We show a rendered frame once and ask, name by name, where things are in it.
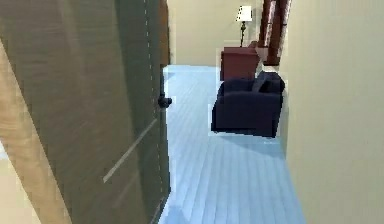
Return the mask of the red-brown bedside table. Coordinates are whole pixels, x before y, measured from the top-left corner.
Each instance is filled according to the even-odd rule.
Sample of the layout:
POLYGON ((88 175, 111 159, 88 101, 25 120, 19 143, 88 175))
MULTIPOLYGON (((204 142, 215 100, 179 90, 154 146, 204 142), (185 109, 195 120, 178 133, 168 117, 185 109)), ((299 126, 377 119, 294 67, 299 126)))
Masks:
POLYGON ((220 80, 253 79, 259 61, 252 47, 225 47, 221 51, 220 80))

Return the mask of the dark brown room door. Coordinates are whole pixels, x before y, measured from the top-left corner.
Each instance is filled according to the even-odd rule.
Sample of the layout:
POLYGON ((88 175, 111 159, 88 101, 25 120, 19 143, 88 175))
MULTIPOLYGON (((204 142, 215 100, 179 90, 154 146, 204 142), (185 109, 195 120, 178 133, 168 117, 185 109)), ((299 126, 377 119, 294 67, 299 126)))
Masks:
POLYGON ((0 143, 40 224, 158 224, 163 0, 0 0, 0 143))

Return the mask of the white shade table lamp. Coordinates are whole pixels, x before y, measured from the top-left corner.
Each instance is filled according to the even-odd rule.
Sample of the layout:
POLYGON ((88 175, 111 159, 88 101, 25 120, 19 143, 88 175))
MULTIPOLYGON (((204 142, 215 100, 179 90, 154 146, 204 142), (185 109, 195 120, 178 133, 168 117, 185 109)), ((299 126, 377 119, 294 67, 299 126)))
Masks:
POLYGON ((236 21, 241 23, 240 32, 240 46, 244 43, 244 33, 246 30, 246 23, 252 21, 252 7, 250 5, 241 5, 238 9, 236 21))

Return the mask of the red-brown wooden bed headboard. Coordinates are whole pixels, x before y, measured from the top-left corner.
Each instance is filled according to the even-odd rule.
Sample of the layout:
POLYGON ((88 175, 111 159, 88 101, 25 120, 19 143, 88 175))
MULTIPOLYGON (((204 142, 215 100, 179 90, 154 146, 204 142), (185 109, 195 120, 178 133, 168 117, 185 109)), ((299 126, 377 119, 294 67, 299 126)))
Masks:
POLYGON ((278 66, 292 0, 264 0, 256 51, 265 66, 278 66))

